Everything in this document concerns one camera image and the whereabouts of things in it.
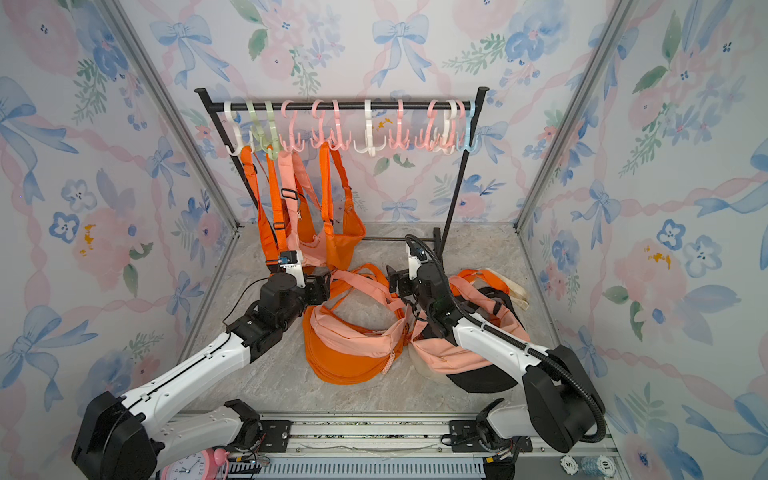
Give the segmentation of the orange sling bag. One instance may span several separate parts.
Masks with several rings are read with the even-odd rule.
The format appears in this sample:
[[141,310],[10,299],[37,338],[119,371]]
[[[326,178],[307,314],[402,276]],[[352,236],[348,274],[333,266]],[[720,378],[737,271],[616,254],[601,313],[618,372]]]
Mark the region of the orange sling bag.
[[356,385],[386,375],[402,353],[402,349],[396,349],[386,357],[371,358],[330,350],[307,351],[306,357],[320,380],[334,385]]
[[[352,293],[361,293],[387,308],[394,321],[383,330],[349,323],[336,312]],[[302,328],[308,364],[322,381],[335,385],[365,383],[386,374],[410,339],[411,312],[390,291],[383,272],[373,264],[332,274],[330,298],[310,307]]]
[[326,265],[331,270],[347,270],[355,248],[366,236],[364,222],[355,210],[353,190],[340,153],[328,142],[319,147],[319,193],[321,208],[310,205],[315,230],[325,234]]

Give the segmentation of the beige crossbody bag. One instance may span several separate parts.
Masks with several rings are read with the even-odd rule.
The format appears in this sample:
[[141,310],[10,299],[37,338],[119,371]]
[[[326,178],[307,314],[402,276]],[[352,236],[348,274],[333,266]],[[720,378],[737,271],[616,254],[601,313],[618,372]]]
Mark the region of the beige crossbody bag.
[[[528,292],[492,269],[465,269],[450,278],[451,291],[468,300],[466,310],[475,310],[494,326],[522,340],[525,331],[514,308],[529,308]],[[420,313],[408,345],[417,372],[441,384],[454,384],[469,393],[498,393],[513,388],[516,380],[480,355],[440,338]]]

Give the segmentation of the black crossbody bag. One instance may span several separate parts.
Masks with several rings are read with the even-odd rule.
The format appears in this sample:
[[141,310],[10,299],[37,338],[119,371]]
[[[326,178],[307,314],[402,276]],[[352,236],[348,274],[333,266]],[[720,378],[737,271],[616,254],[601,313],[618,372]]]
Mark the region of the black crossbody bag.
[[[506,328],[512,327],[511,332],[516,336],[526,334],[523,324],[520,322],[510,296],[507,293],[497,290],[491,286],[481,287],[479,292],[489,297],[497,303],[503,304],[512,315],[511,320],[504,320],[493,323]],[[466,372],[447,374],[447,379],[453,384],[468,393],[491,394],[510,390],[518,385],[518,382],[499,367],[489,365]]]

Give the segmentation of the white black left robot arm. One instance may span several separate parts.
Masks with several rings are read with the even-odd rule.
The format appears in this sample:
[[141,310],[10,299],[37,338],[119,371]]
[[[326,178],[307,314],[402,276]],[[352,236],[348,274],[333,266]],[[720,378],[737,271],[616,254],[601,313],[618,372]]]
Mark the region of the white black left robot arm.
[[263,356],[308,307],[330,297],[331,275],[275,273],[259,299],[209,345],[165,374],[85,409],[71,459],[88,479],[149,479],[211,447],[249,451],[264,436],[260,414],[234,399],[208,413],[176,415],[218,382]]

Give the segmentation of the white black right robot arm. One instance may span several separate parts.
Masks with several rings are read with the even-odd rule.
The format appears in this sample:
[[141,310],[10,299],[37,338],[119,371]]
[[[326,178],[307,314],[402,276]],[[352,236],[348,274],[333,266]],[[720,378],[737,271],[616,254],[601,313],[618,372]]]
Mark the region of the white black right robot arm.
[[539,437],[561,453],[605,438],[605,406],[571,349],[548,349],[494,325],[491,320],[508,311],[503,303],[464,279],[447,277],[437,254],[418,237],[408,234],[405,243],[408,269],[389,270],[388,276],[392,291],[417,304],[414,331],[428,325],[437,338],[479,355],[524,389],[525,404],[498,399],[482,410],[470,442],[516,458],[526,437]]

